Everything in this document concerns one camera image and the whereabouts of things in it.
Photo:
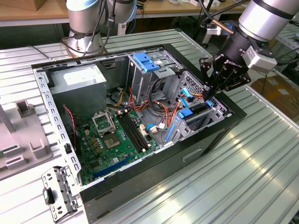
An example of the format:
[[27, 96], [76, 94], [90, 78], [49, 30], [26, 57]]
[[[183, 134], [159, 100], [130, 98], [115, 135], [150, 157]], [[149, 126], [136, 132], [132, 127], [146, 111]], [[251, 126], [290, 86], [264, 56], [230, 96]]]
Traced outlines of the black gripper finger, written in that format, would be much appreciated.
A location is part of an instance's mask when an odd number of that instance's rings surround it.
[[213, 71], [209, 84], [209, 99], [218, 91], [230, 91], [251, 81], [248, 73], [237, 69], [221, 69]]
[[208, 71], [212, 68], [213, 65], [213, 58], [200, 58], [199, 59], [199, 66], [200, 72], [202, 76], [202, 82], [204, 84], [203, 90], [203, 99], [209, 100], [213, 95], [213, 76], [208, 76]]

